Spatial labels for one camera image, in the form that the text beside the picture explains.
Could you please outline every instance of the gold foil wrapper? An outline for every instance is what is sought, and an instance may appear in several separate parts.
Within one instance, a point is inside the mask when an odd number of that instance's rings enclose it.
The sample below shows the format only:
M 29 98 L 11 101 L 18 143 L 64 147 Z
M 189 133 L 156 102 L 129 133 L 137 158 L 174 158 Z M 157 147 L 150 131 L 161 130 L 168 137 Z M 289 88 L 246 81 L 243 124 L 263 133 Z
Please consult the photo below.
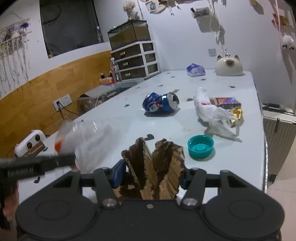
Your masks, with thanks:
M 241 107 L 235 107 L 230 110 L 230 113 L 233 114 L 237 120 L 239 120 L 242 117 L 242 108 Z M 230 120 L 231 126 L 235 126 L 235 119 Z

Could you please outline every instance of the plastic bottle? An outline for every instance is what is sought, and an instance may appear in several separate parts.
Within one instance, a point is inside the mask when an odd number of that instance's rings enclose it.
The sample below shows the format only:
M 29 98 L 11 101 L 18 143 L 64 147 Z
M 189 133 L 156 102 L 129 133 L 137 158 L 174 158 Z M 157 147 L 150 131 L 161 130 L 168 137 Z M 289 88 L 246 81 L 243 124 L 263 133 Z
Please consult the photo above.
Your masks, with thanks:
M 108 166 L 108 157 L 122 139 L 121 122 L 103 119 L 65 121 L 57 133 L 54 148 L 62 155 L 75 153 L 76 167 L 81 173 L 92 173 L 97 168 Z
M 118 64 L 115 63 L 114 58 L 111 58 L 110 60 L 111 60 L 110 67 L 111 67 L 111 71 L 112 71 L 113 80 L 114 80 L 114 82 L 121 82 L 122 79 L 121 79 L 121 74 L 119 71 L 119 66 L 118 66 Z

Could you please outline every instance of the blue soda can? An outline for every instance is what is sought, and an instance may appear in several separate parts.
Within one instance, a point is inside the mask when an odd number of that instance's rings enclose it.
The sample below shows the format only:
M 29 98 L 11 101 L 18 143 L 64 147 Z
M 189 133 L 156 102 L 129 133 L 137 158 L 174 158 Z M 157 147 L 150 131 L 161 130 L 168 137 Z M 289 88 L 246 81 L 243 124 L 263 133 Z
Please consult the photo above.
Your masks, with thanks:
M 165 111 L 174 111 L 179 107 L 179 98 L 175 93 L 169 92 L 162 95 L 160 107 Z
M 145 111 L 155 112 L 160 108 L 160 104 L 162 104 L 161 96 L 152 92 L 145 97 L 142 106 Z

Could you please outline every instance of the floor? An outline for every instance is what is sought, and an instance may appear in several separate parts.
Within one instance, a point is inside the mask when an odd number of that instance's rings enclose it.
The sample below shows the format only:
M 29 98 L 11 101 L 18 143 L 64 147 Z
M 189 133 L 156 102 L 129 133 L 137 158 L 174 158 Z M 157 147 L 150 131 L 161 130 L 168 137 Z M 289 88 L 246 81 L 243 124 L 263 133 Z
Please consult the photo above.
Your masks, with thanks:
M 296 240 L 296 140 L 267 194 L 277 200 L 285 211 L 282 241 Z

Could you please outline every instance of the stuffed toy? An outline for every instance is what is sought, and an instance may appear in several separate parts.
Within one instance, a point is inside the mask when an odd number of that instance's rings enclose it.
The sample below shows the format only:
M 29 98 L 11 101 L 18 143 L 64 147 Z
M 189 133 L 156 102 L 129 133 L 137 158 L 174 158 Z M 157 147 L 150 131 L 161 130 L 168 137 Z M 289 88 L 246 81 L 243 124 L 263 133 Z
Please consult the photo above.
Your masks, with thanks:
M 24 29 L 29 26 L 28 22 L 24 22 L 23 24 L 13 24 L 11 25 L 6 33 L 6 36 L 4 37 L 3 41 L 19 37 L 21 34 L 24 34 Z
M 284 49 L 295 49 L 294 39 L 290 35 L 284 35 L 283 37 L 283 47 Z

